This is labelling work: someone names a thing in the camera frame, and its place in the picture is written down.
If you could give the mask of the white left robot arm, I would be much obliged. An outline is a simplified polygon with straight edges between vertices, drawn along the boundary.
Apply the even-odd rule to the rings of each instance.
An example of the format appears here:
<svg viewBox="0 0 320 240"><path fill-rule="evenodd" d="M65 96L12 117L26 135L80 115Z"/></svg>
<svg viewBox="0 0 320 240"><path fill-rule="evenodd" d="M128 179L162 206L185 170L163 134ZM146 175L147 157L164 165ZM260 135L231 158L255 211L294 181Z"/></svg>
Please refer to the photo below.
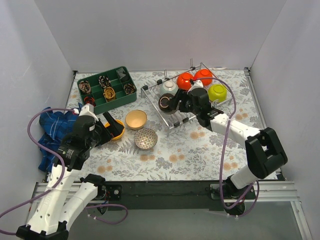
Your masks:
<svg viewBox="0 0 320 240"><path fill-rule="evenodd" d="M75 179L94 147L101 146L119 136L124 126L109 112L103 113L109 123L105 127L93 113L82 110L72 131L61 140L51 169L45 192L39 195L40 203L26 225L19 226L15 235L23 240L66 240L69 229L78 215L95 199L106 196L106 180L96 174L81 178L81 186L66 201Z"/></svg>

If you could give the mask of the yellow bowl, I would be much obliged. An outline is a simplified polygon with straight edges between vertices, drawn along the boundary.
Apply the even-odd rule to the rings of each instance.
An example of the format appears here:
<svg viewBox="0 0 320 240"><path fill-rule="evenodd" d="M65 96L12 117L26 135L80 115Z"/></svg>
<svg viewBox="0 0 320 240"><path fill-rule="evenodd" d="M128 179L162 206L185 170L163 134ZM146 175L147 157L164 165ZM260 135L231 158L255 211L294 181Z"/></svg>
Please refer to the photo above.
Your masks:
<svg viewBox="0 0 320 240"><path fill-rule="evenodd" d="M111 140L112 141L116 141L122 138L122 136L124 135L125 132L125 125L124 123L119 120L116 119L116 124L110 124L109 122L104 124L104 127L109 131L109 133L111 134Z"/></svg>

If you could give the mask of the beige ceramic bowl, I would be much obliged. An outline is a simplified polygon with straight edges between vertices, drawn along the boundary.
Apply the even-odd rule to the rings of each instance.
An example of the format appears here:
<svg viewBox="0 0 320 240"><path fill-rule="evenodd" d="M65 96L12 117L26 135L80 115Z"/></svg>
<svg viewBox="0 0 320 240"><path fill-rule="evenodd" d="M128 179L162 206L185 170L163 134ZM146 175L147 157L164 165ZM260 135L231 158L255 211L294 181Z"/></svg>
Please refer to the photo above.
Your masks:
<svg viewBox="0 0 320 240"><path fill-rule="evenodd" d="M147 114L142 110L132 110L125 117L125 123L132 130L140 130L147 122Z"/></svg>

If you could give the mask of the black patterned bowl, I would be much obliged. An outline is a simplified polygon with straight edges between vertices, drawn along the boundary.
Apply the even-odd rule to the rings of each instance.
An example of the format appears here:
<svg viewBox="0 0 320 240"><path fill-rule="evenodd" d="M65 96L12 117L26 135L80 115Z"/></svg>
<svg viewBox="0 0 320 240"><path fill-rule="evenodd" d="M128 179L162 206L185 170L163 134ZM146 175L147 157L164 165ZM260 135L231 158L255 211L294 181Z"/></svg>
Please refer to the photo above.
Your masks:
<svg viewBox="0 0 320 240"><path fill-rule="evenodd" d="M174 95L169 94L169 93L165 93L165 94L163 94L163 95L159 98L159 100L158 100L158 107L159 107L159 109L160 109L163 113L165 113L165 114L167 114L167 115L172 115L172 114L174 114L175 112L177 112L177 110L176 110L176 111L171 111L171 109L170 109L170 107L169 107L169 101L170 101L170 99L172 99L173 97L174 97Z"/></svg>

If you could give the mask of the brown patterned white bowl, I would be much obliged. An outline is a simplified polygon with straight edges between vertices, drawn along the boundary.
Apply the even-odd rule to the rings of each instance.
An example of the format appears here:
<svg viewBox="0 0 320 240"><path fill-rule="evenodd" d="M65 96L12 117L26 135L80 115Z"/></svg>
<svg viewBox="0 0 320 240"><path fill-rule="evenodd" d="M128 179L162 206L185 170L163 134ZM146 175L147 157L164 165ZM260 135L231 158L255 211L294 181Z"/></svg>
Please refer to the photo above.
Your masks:
<svg viewBox="0 0 320 240"><path fill-rule="evenodd" d="M141 150L152 149L158 142L157 133L151 128L142 128L134 135L134 143Z"/></svg>

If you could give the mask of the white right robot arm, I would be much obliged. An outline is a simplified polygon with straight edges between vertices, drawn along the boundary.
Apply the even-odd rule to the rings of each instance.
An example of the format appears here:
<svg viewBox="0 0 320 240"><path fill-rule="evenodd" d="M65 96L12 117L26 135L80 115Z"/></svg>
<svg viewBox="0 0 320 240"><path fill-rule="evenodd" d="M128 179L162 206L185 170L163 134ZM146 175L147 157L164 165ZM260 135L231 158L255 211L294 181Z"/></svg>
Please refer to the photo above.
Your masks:
<svg viewBox="0 0 320 240"><path fill-rule="evenodd" d="M229 176L222 185L227 195L237 199L247 186L263 180L284 166L288 157L276 131L270 127L259 129L232 120L223 111L213 107L204 88L178 90L168 101L160 100L164 111L180 111L195 115L198 123L208 130L223 134L241 145L246 152L247 164Z"/></svg>

